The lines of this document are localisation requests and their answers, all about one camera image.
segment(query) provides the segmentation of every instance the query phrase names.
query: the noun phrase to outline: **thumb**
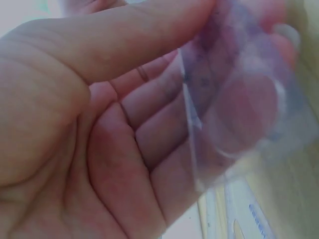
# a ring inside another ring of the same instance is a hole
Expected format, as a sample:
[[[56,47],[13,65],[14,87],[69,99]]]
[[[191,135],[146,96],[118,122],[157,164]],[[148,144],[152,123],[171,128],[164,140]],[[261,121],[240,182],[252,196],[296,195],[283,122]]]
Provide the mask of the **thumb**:
[[[214,2],[149,0],[85,16],[30,22],[19,31],[32,35],[32,44],[92,84],[186,43],[204,25]]]

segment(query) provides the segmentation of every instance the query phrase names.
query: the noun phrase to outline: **plastic bag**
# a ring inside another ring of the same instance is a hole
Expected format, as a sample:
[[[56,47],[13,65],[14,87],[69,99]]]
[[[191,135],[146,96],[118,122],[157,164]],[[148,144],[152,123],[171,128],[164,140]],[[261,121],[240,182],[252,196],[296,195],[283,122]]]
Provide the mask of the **plastic bag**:
[[[179,53],[198,190],[283,160],[319,135],[293,72],[237,0],[218,0]]]

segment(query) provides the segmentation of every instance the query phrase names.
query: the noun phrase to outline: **white surface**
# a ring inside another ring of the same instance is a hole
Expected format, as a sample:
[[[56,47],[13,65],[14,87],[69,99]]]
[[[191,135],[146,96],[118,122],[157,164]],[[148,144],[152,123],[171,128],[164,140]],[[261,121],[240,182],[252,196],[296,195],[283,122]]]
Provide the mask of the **white surface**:
[[[194,204],[162,236],[162,239],[202,239],[198,206]]]

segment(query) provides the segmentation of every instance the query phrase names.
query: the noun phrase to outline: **hand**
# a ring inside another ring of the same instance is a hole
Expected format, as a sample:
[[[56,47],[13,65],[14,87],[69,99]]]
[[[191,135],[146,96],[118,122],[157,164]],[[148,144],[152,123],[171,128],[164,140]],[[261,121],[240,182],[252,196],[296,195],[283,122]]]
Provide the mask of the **hand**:
[[[214,2],[61,2],[0,40],[0,238],[156,239],[199,196],[174,50]]]

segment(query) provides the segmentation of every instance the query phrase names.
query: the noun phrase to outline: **fingernail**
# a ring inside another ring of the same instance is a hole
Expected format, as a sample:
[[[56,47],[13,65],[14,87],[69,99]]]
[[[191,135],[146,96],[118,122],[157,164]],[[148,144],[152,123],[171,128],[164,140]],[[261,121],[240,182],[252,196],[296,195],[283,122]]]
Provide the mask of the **fingernail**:
[[[273,32],[287,38],[294,46],[296,51],[299,51],[301,38],[300,34],[292,26],[287,24],[276,24],[273,26]]]

